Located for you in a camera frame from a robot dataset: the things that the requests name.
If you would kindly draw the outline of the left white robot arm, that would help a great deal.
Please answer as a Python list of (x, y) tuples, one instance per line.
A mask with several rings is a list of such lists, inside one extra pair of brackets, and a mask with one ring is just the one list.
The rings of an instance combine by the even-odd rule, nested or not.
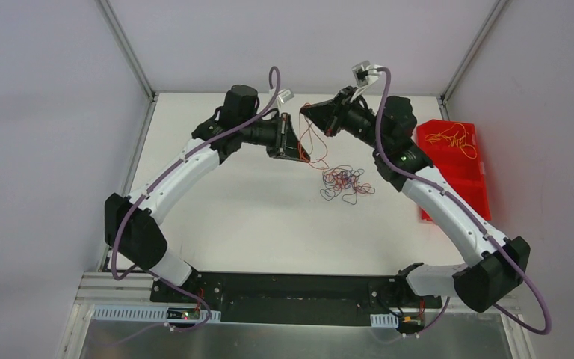
[(160, 226), (177, 202), (202, 177), (222, 165), (242, 144), (264, 147), (269, 157), (308, 162), (288, 113), (281, 106), (293, 98), (289, 89), (274, 89), (265, 108), (258, 92), (234, 85), (223, 105), (191, 133), (191, 139), (157, 177), (122, 196), (105, 201), (105, 243), (111, 249), (111, 267), (123, 255), (142, 271), (170, 282), (169, 291), (180, 302), (198, 292), (193, 268), (170, 249)]

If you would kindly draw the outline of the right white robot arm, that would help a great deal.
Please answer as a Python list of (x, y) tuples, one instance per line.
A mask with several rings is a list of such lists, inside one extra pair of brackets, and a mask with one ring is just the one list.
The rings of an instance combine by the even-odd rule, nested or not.
[(401, 271), (394, 287), (398, 303), (411, 307), (426, 295), (459, 298), (482, 313), (522, 282), (531, 253), (520, 236), (508, 237), (487, 223), (448, 184), (438, 167), (413, 140), (417, 119), (410, 99), (386, 98), (381, 118), (381, 142), (376, 143), (374, 110), (365, 100), (352, 100), (346, 87), (327, 101), (305, 105), (300, 113), (326, 136), (346, 131), (373, 148), (378, 173), (415, 202), (454, 243), (463, 258), (458, 266), (416, 263)]

